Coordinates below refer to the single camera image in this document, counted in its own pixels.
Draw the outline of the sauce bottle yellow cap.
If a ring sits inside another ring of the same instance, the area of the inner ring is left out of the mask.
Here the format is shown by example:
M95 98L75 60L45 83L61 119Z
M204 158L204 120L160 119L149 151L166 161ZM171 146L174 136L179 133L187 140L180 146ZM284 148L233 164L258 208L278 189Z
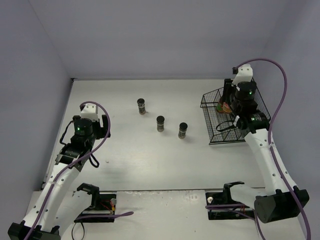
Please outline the sauce bottle yellow cap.
M223 103L222 110L227 114L230 114L232 112L230 106L226 102Z
M224 112L223 106L224 106L224 101L222 100L222 98L220 98L219 101L218 101L218 104L216 106L216 111L218 113L223 113Z

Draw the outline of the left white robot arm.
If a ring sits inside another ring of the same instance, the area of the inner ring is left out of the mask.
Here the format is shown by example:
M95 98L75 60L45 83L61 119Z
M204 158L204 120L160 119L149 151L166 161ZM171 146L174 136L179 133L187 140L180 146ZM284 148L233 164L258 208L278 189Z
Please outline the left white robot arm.
M69 225L84 209L94 210L100 204L99 187L82 183L76 189L75 199L69 207L61 206L70 185L78 177L86 162L94 168L100 166L93 153L97 140L105 141L110 134L110 117L102 119L75 115L71 121L74 135L59 152L50 180L46 183L33 208L20 223L12 223L8 236L12 240L60 240Z

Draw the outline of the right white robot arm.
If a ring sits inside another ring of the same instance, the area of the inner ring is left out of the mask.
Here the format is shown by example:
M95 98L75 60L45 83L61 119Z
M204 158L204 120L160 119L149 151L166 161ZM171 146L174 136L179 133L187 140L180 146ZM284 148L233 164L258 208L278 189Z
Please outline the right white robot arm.
M226 183L221 200L227 206L238 202L252 208L266 224L297 217L310 197L305 189L298 188L287 172L273 143L270 119L255 100L256 92L254 80L234 83L226 78L222 98L234 116L232 126L239 129L253 152L265 189L257 190L243 182Z

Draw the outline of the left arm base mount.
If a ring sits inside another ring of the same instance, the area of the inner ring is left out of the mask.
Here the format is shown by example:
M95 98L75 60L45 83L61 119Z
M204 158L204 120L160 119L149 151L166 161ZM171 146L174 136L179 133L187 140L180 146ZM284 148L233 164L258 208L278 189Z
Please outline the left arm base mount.
M115 192L101 192L98 186L82 183L76 192L83 192L90 196L90 205L84 209L74 220L74 223L113 223L112 217L102 215L115 215L117 194Z

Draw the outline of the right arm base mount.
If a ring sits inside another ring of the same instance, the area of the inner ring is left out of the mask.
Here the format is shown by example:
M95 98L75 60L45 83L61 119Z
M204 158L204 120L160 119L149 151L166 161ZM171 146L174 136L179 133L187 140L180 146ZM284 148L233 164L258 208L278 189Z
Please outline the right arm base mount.
M205 199L207 216L210 221L222 220L255 220L254 211L231 198L230 188L244 185L242 181L225 183L220 191L206 191Z

